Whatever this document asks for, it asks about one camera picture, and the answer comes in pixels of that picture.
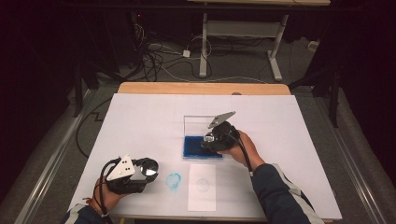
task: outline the right hand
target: right hand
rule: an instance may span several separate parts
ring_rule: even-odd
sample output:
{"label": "right hand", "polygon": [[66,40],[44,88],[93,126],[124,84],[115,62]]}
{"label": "right hand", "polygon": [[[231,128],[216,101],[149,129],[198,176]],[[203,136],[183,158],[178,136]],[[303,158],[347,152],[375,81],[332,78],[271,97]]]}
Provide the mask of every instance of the right hand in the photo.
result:
{"label": "right hand", "polygon": [[[256,146],[254,146],[254,143],[251,141],[250,137],[242,131],[238,130],[238,132],[240,134],[241,141],[243,142],[243,146],[245,146],[245,149],[247,150],[247,156],[250,160],[252,171],[254,172],[258,166],[265,164],[265,161],[260,157]],[[242,149],[239,145],[235,145],[228,150],[218,151],[218,153],[231,155],[236,161],[241,162],[246,167],[248,167],[244,153],[242,152]]]}

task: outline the paper sheet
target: paper sheet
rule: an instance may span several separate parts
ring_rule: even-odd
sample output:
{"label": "paper sheet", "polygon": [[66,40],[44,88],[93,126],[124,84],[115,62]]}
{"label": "paper sheet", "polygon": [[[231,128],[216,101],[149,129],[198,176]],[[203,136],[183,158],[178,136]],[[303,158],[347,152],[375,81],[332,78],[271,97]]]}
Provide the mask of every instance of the paper sheet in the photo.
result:
{"label": "paper sheet", "polygon": [[216,211],[216,165],[190,165],[189,211]]}

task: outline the table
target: table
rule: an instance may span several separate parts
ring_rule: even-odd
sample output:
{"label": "table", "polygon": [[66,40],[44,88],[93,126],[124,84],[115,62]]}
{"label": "table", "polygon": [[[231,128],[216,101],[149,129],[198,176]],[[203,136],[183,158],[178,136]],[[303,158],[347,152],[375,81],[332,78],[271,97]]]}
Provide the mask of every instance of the table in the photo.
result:
{"label": "table", "polygon": [[[235,92],[244,95],[230,95]],[[121,84],[70,207],[83,203],[82,198],[92,194],[93,183],[106,162],[130,154],[135,159],[156,160],[160,172],[143,193],[123,199],[112,210],[113,217],[264,221],[244,166],[230,157],[219,161],[182,159],[183,116],[213,115],[232,109],[236,114],[229,121],[249,134],[267,162],[282,167],[287,177],[304,191],[319,216],[340,219],[297,102],[288,88],[280,84]],[[216,212],[187,210],[191,164],[216,165]],[[165,184],[166,178],[174,173],[182,176],[177,190]]]}
{"label": "table", "polygon": [[[192,2],[228,3],[228,4],[253,4],[253,5],[283,5],[318,7],[328,6],[330,0],[189,0]],[[276,53],[282,40],[283,32],[289,15],[283,15],[281,22],[257,22],[257,21],[209,21],[207,13],[204,13],[202,31],[202,53],[200,61],[200,77],[206,77],[208,35],[231,35],[252,37],[274,37],[275,44],[272,50],[267,51],[267,57],[276,81],[282,80],[282,75],[276,61]]]}

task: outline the wooden table edge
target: wooden table edge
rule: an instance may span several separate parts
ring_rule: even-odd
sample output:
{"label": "wooden table edge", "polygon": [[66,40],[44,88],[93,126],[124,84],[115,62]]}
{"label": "wooden table edge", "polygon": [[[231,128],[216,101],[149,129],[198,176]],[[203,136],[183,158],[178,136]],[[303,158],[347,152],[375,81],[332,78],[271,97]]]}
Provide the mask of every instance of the wooden table edge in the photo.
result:
{"label": "wooden table edge", "polygon": [[118,93],[204,95],[291,95],[285,84],[123,82]]}

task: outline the desk leg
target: desk leg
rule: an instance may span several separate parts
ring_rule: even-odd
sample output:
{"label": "desk leg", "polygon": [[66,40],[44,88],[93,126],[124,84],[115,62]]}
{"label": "desk leg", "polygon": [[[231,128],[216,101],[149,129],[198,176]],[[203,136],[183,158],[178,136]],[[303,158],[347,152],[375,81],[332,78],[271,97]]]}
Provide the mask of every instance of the desk leg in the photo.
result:
{"label": "desk leg", "polygon": [[288,21],[289,15],[284,15],[282,18],[282,22],[279,24],[279,28],[277,29],[276,39],[275,39],[275,46],[273,50],[268,50],[268,60],[270,61],[271,68],[273,70],[274,78],[276,81],[281,81],[282,76],[280,74],[279,67],[276,62],[276,53],[279,49],[280,41],[282,40],[283,32],[286,28],[286,22]]}
{"label": "desk leg", "polygon": [[206,52],[206,37],[207,37],[207,13],[204,13],[204,20],[202,25],[202,50],[201,50],[201,62],[199,65],[199,76],[206,77],[206,60],[207,60],[207,52]]}

